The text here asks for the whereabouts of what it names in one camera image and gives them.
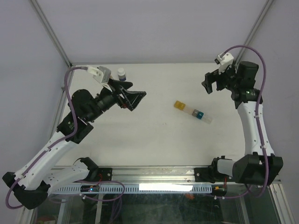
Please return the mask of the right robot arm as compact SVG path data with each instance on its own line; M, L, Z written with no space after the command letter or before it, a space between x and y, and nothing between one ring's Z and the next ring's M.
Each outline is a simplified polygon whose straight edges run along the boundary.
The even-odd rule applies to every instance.
M283 167L282 157L275 155L265 130L263 121L263 100L260 90L254 88L259 66L243 61L235 69L228 66L223 72L215 70L205 74L202 85L207 93L216 89L231 91L231 98L240 116L245 139L245 154L237 161L225 156L216 157L211 165L200 172L207 182L217 182L231 177L236 183L246 185L270 185Z

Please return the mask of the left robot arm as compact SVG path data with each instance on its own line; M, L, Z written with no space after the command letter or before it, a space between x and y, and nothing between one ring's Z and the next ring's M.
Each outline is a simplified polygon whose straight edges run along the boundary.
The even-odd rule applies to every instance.
M131 82L109 80L95 97L86 89L73 93L69 114L58 125L49 142L17 172L6 172L2 179L21 206L32 210L55 190L77 181L96 182L99 167L89 157L80 158L71 167L52 173L51 169L93 130L92 123L112 106L133 111L146 96L144 91L130 91Z

